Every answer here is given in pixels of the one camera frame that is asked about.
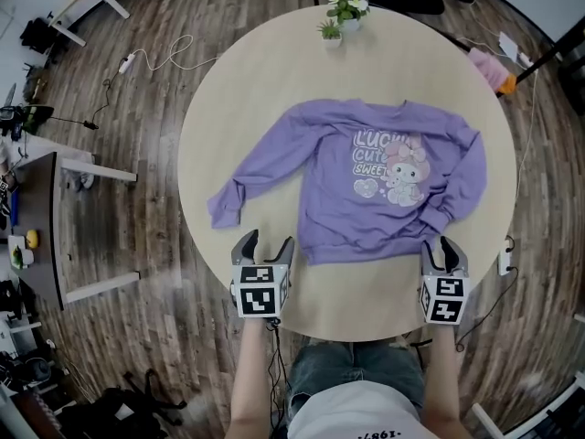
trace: round table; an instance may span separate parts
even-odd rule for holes
[[[247,201],[236,228],[211,229],[206,205],[288,108],[320,98],[410,100],[459,113],[482,132],[487,189],[472,215],[445,231],[467,254],[476,286],[500,251],[515,203],[516,157],[498,100],[463,52],[397,13],[372,8],[340,48],[325,49],[316,30],[325,11],[313,6],[257,27],[221,56],[195,93],[181,134],[178,179],[197,248],[229,287],[230,252],[245,233],[260,230],[256,262],[274,257],[284,239],[296,237],[302,168]],[[297,246],[291,280],[282,326],[310,337],[366,341],[424,323],[419,255],[308,266]]]

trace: pink cloth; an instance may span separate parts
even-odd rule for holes
[[[472,48],[468,54],[469,60],[480,71],[492,90],[497,91],[504,84],[510,72],[496,57],[486,54],[477,48]]]

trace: heart graphic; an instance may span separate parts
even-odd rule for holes
[[[378,192],[378,182],[374,179],[358,179],[354,182],[354,190],[364,198],[372,198]]]

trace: wooden floor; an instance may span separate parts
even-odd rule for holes
[[[56,107],[56,115],[90,118],[104,101],[102,81],[137,48],[159,63],[173,40],[192,34],[193,46],[177,57],[192,66],[220,55],[268,19],[312,4],[119,1],[131,18],[124,21],[108,6],[100,7],[80,25],[87,47],[72,46],[51,70],[46,102]],[[445,3],[443,15],[424,21],[497,48],[496,37],[477,25],[468,5]],[[504,30],[531,58],[546,48],[539,33],[500,1],[478,0],[474,10],[485,27]],[[477,437],[485,431],[469,411],[474,402],[505,430],[554,398],[575,370],[585,367],[585,325],[572,319],[583,278],[585,137],[557,83],[555,63],[538,75],[532,145],[509,231],[516,240],[512,260],[519,278],[464,341],[467,349],[460,355],[464,422]],[[143,276],[138,284],[72,304],[65,312],[42,306],[44,335],[57,343],[80,391],[90,398],[122,384],[126,370],[139,374],[155,368],[170,399],[188,401],[185,424],[169,428],[176,438],[222,437],[241,329],[226,290],[191,239],[177,189],[182,122],[209,67],[181,71],[168,64],[151,72],[139,54],[113,83],[111,107],[95,118],[98,131],[53,120],[40,131],[139,177],[135,186],[100,179],[91,191],[63,192],[61,239],[62,252],[69,255],[69,287],[133,269]],[[518,165],[527,145],[533,82],[534,77],[502,99]],[[494,265],[474,292],[460,333],[487,313],[512,280],[512,274],[498,277]],[[300,336],[283,335],[287,364],[301,343]]]

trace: yellow object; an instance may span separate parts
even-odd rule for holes
[[[502,86],[500,86],[497,90],[502,94],[512,94],[516,90],[516,75],[510,73]]]
[[[35,230],[27,232],[28,249],[36,249],[38,247],[38,233]]]

